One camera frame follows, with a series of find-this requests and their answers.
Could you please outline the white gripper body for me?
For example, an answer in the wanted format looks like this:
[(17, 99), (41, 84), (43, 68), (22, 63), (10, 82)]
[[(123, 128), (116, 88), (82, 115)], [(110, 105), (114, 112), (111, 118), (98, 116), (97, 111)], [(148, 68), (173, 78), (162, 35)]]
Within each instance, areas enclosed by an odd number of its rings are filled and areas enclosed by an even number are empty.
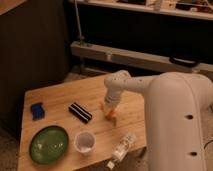
[(104, 105), (107, 108), (115, 109), (121, 100), (121, 91), (108, 89), (104, 98)]

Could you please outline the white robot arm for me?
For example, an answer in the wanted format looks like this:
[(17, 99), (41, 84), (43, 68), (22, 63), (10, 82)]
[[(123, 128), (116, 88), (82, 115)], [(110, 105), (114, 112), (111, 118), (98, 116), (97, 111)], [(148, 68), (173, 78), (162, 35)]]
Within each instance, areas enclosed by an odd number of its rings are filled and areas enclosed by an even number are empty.
[(213, 104), (213, 81), (196, 73), (132, 77), (121, 70), (104, 84), (106, 116), (124, 91), (144, 97), (149, 171), (206, 171), (201, 114)]

